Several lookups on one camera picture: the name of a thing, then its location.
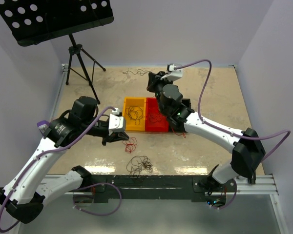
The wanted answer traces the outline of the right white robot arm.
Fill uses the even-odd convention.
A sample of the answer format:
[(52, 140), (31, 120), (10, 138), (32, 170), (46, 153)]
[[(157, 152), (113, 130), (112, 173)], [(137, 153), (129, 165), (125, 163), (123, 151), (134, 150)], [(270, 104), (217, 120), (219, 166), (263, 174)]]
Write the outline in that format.
[(229, 180), (242, 176), (254, 182), (255, 171), (266, 152), (254, 129), (232, 129), (217, 122), (207, 123), (198, 112), (182, 103), (178, 86), (166, 78), (166, 73), (150, 72), (146, 88), (155, 94), (159, 111), (171, 128), (199, 135), (231, 153), (231, 161), (216, 165), (201, 186), (209, 191), (220, 191)]

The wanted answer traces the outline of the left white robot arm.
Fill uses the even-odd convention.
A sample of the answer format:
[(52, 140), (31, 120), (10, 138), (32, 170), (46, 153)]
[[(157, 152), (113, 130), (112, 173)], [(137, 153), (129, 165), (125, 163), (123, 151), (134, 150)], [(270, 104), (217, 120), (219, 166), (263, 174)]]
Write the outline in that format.
[(111, 114), (107, 120), (101, 120), (105, 113), (98, 111), (98, 101), (83, 96), (48, 124), (24, 167), (7, 185), (0, 187), (0, 220), (3, 211), (7, 211), (18, 222), (27, 224), (48, 203), (66, 192), (87, 191), (91, 187), (92, 174), (82, 166), (75, 166), (44, 185), (41, 181), (58, 159), (85, 135), (102, 138), (102, 145), (129, 139), (122, 111), (115, 107), (105, 109), (111, 110)]

